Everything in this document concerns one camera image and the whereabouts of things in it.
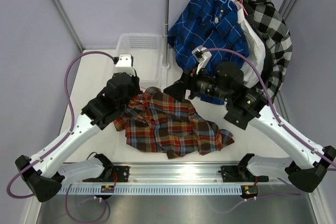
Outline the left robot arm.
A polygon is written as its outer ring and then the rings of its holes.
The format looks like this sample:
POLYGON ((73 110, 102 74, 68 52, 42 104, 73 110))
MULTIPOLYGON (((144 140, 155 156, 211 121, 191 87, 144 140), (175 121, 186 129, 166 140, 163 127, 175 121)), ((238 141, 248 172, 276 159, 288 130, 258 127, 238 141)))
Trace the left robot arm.
POLYGON ((108 181, 112 162, 103 154, 77 163, 65 164, 82 144, 104 130, 126 110, 130 100, 141 93, 135 70, 115 73, 98 95, 64 131, 40 152, 20 156, 15 165, 33 196, 40 202, 53 198, 63 187, 86 179, 108 181))

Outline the red plaid shirt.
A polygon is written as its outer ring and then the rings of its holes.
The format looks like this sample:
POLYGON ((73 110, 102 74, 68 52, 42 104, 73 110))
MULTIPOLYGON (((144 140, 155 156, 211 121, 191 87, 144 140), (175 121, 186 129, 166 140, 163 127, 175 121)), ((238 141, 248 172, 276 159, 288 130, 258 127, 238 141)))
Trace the red plaid shirt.
POLYGON ((203 119, 190 101, 178 102, 156 87, 134 97, 114 127, 125 131, 129 146, 144 153, 164 153, 168 159, 193 152, 207 155, 235 142, 230 131, 203 119))

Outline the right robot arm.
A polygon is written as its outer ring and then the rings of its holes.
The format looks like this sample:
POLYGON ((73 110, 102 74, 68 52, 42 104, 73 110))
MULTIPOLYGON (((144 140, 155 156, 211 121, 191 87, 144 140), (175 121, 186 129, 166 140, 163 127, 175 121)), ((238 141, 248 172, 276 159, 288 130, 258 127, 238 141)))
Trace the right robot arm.
POLYGON ((242 180, 260 176, 280 178, 304 192, 313 192, 335 159, 335 148, 316 144, 298 132, 278 115, 263 95, 244 87, 243 77, 234 63, 222 62, 216 67, 213 78, 204 69, 184 71, 164 93, 180 102, 185 99, 186 91, 190 91, 190 100, 204 95, 224 101, 226 121, 243 130, 248 125, 258 129, 288 154, 286 158, 246 154, 237 166, 242 180))

